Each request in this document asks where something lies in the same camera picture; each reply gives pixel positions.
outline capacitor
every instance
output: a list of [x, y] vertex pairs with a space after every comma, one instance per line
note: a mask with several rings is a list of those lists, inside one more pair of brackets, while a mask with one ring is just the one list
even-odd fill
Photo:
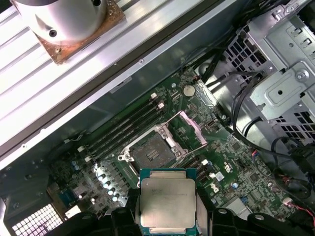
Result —
[[119, 198], [119, 194], [115, 194], [115, 196], [112, 198], [113, 202], [118, 201]]
[[99, 180], [99, 181], [102, 181], [105, 177], [106, 177], [106, 174], [101, 174], [101, 175], [98, 177], [98, 180]]
[[111, 188], [110, 190], [108, 190], [108, 195], [113, 195], [115, 192], [115, 189], [114, 188]]
[[238, 183], [232, 183], [232, 187], [233, 187], [234, 189], [237, 189], [237, 188], [238, 188]]
[[104, 188], [108, 188], [110, 186], [110, 181], [107, 181], [106, 183], [103, 184]]

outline ram slot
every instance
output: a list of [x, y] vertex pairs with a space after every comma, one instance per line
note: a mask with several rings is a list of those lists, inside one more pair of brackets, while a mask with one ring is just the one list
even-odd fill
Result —
[[114, 122], [111, 127], [107, 130], [105, 130], [101, 137], [97, 138], [97, 141], [95, 141], [93, 144], [89, 146], [89, 149], [97, 149], [102, 145], [102, 142], [104, 139], [109, 137], [113, 132], [115, 132], [117, 129], [119, 129], [121, 126], [128, 126], [131, 123], [137, 120], [139, 117], [141, 117], [143, 114], [145, 114], [148, 110], [152, 109], [154, 107], [155, 101], [150, 101], [148, 103], [145, 102], [141, 104], [139, 107], [137, 107], [135, 110], [132, 111], [132, 114], [127, 114], [123, 118], [119, 119], [118, 121]]
[[149, 127], [150, 125], [153, 125], [156, 123], [156, 121], [160, 118], [160, 114], [155, 113], [150, 118], [146, 118], [145, 122], [141, 124], [141, 126], [138, 126], [137, 128], [134, 128], [133, 130], [128, 130], [126, 133], [128, 133], [123, 139], [121, 137], [117, 137], [114, 140], [111, 141], [111, 146], [102, 147], [97, 152], [99, 153], [96, 156], [96, 159], [99, 159], [101, 157], [106, 157], [109, 154], [113, 153], [116, 149], [119, 147], [122, 147], [125, 143], [128, 141], [134, 140], [139, 133], [143, 132], [143, 129]]
[[150, 109], [147, 113], [145, 113], [143, 116], [138, 117], [136, 121], [134, 121], [131, 124], [126, 124], [121, 126], [119, 129], [115, 130], [115, 132], [111, 133], [111, 137], [109, 139], [103, 140], [103, 142], [99, 143], [97, 146], [94, 146], [94, 148], [90, 151], [92, 151], [92, 154], [95, 154], [96, 152], [99, 152], [99, 149], [102, 149], [103, 147], [108, 146], [109, 143], [113, 143], [114, 140], [120, 137], [121, 133], [126, 133], [135, 127], [141, 125], [141, 123], [149, 118], [151, 115], [156, 114], [156, 108]]

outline perforated metal panel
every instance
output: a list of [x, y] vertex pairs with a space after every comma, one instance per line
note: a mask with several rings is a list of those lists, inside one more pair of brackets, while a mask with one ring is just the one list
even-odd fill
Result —
[[43, 236], [62, 223], [49, 204], [12, 227], [17, 236]]
[[[259, 71], [267, 61], [245, 31], [231, 43], [226, 50], [226, 56], [237, 71]], [[246, 83], [250, 82], [250, 77], [242, 77]]]

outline black cable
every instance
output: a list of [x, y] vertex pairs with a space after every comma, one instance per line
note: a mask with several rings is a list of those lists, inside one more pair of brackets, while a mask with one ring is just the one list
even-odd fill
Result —
[[256, 75], [258, 72], [247, 72], [247, 71], [232, 71], [232, 72], [228, 72], [227, 76], [226, 75], [222, 75], [221, 77], [217, 78], [216, 80], [214, 80], [211, 83], [207, 84], [207, 87], [210, 88], [213, 85], [216, 85], [219, 82], [222, 82], [224, 79], [230, 77], [231, 75], [243, 75], [243, 76], [253, 76]]
[[[277, 146], [277, 143], [278, 143], [280, 140], [281, 140], [281, 141], [283, 141], [283, 140], [291, 140], [291, 141], [295, 142], [298, 147], [303, 147], [303, 145], [302, 145], [299, 141], [297, 141], [296, 139], [294, 139], [294, 138], [291, 138], [291, 137], [278, 137], [278, 138], [276, 138], [276, 139], [271, 143], [271, 151], [276, 152], [276, 146]], [[276, 155], [273, 155], [273, 158], [274, 158], [274, 160], [275, 160], [275, 168], [278, 168], [278, 167], [279, 167], [279, 160], [278, 160], [278, 157], [277, 157]], [[286, 163], [288, 163], [288, 162], [290, 162], [290, 161], [292, 161], [292, 159], [283, 162], [283, 163], [281, 164], [281, 166], [284, 165], [284, 163], [286, 164]]]
[[274, 181], [276, 182], [277, 186], [279, 186], [283, 192], [285, 192], [286, 194], [288, 194], [289, 196], [291, 196], [293, 200], [298, 201], [299, 204], [305, 206], [307, 209], [309, 209], [309, 210], [315, 215], [315, 212], [313, 211], [313, 208], [312, 208], [312, 207], [310, 207], [306, 202], [302, 201], [299, 197], [295, 196], [293, 193], [287, 191], [287, 190], [281, 185], [281, 183], [278, 182], [278, 178], [276, 178], [275, 172], [276, 172], [276, 169], [274, 169], [274, 170], [272, 171], [272, 177], [273, 177]]
[[223, 43], [220, 45], [223, 49], [219, 50], [213, 57], [209, 67], [206, 69], [206, 72], [202, 75], [201, 80], [205, 83], [213, 75], [214, 70], [219, 63], [222, 55], [234, 40], [237, 35], [237, 30], [244, 27], [249, 20], [254, 17], [257, 17], [261, 14], [266, 13], [267, 11], [283, 4], [286, 0], [253, 0], [242, 13], [237, 15], [233, 20], [234, 29], [228, 34], [226, 40], [223, 40]]
[[253, 87], [257, 84], [257, 82], [258, 82], [258, 78], [256, 76], [252, 77], [252, 80], [250, 81], [250, 83], [244, 88], [242, 93], [239, 95], [239, 100], [236, 102], [234, 110], [232, 111], [232, 114], [233, 114], [233, 116], [232, 116], [233, 131], [234, 131], [235, 137], [237, 139], [241, 140], [244, 144], [246, 144], [248, 146], [252, 146], [253, 148], [255, 148], [258, 151], [261, 151], [261, 152], [264, 152], [264, 153], [270, 154], [270, 155], [277, 155], [277, 156], [291, 159], [292, 157], [289, 155], [277, 153], [277, 152], [274, 152], [271, 150], [267, 150], [265, 148], [262, 148], [256, 144], [252, 143], [246, 137], [244, 137], [237, 129], [237, 119], [238, 119], [239, 112], [241, 110], [242, 103], [245, 100], [245, 98], [247, 97], [247, 95], [250, 94], [250, 92], [252, 91]]
[[244, 132], [244, 136], [247, 137], [248, 132], [250, 131], [250, 129], [253, 127], [253, 125], [255, 125], [256, 123], [262, 121], [261, 117], [256, 117], [255, 119], [253, 119], [246, 127], [245, 132]]

